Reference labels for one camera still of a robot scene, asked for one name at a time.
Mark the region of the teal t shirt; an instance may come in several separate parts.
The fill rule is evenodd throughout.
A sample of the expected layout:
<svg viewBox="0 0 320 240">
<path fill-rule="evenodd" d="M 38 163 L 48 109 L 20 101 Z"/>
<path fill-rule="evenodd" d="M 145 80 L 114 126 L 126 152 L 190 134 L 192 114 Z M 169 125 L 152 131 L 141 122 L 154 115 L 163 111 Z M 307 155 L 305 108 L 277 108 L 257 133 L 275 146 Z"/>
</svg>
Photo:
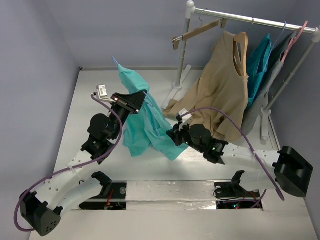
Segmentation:
<svg viewBox="0 0 320 240">
<path fill-rule="evenodd" d="M 117 65 L 121 83 L 130 94 L 146 91 L 144 103 L 138 114 L 131 114 L 126 120 L 123 145 L 129 149 L 132 157 L 141 156 L 152 146 L 173 161 L 187 148 L 186 144 L 176 146 L 167 135 L 172 129 L 160 107 L 150 94 L 150 86 L 136 71 Z"/>
</svg>

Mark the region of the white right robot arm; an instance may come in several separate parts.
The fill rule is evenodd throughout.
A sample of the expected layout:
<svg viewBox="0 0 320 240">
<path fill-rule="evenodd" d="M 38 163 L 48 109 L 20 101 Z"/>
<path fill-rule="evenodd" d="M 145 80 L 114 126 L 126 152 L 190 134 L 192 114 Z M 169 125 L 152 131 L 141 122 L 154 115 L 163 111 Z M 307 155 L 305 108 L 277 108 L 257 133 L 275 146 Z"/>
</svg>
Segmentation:
<svg viewBox="0 0 320 240">
<path fill-rule="evenodd" d="M 166 134 L 176 146 L 186 144 L 212 164 L 237 167 L 230 183 L 235 196 L 278 188 L 298 198 L 307 195 L 314 168 L 292 147 L 254 151 L 212 137 L 202 124 L 179 122 Z"/>
</svg>

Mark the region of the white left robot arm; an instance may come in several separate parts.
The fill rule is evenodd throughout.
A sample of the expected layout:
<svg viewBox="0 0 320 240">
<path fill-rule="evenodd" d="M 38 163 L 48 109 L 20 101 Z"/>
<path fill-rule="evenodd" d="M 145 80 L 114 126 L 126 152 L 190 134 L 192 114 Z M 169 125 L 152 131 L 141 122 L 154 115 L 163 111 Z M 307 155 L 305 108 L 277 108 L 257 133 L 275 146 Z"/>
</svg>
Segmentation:
<svg viewBox="0 0 320 240">
<path fill-rule="evenodd" d="M 140 112 L 146 90 L 133 94 L 114 93 L 111 97 L 92 94 L 92 99 L 107 107 L 109 114 L 98 113 L 91 120 L 88 140 L 66 168 L 45 177 L 19 197 L 18 211 L 41 237 L 50 234 L 62 216 L 84 201 L 108 196 L 112 180 L 98 166 L 109 157 L 121 139 L 129 115 Z"/>
</svg>

